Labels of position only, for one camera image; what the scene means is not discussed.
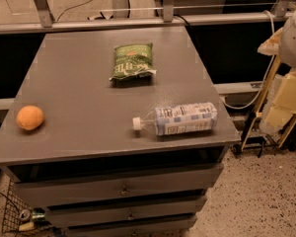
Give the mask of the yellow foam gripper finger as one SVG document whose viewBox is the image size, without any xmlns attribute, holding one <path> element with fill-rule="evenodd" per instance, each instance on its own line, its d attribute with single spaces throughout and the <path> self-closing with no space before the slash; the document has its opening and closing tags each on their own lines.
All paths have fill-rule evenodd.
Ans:
<svg viewBox="0 0 296 237">
<path fill-rule="evenodd" d="M 282 76 L 276 74 L 263 107 L 259 129 L 279 131 L 296 113 L 296 68 Z"/>
</svg>

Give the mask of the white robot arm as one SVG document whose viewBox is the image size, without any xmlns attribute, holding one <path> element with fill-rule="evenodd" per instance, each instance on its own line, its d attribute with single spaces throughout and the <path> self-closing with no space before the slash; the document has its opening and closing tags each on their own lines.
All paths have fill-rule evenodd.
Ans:
<svg viewBox="0 0 296 237">
<path fill-rule="evenodd" d="M 259 128 L 264 133 L 276 133 L 296 113 L 296 10 L 284 26 L 262 43 L 258 52 L 278 55 L 291 70 L 284 76 L 276 75 L 269 88 Z"/>
</svg>

